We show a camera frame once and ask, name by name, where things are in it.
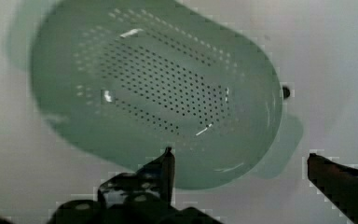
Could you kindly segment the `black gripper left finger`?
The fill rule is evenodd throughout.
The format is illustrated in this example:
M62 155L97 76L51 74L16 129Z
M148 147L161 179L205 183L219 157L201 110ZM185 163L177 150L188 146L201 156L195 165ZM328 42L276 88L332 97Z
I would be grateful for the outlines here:
M172 202L175 177L175 157L172 147L166 147L157 158L133 173L120 173L103 182L97 190L98 202L108 208L122 204L135 193L151 193L163 202Z

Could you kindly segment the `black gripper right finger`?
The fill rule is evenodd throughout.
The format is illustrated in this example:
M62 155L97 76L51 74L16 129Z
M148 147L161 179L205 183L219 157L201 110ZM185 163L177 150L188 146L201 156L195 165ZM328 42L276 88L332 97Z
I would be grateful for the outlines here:
M308 180L353 224L358 224L358 169L310 153Z

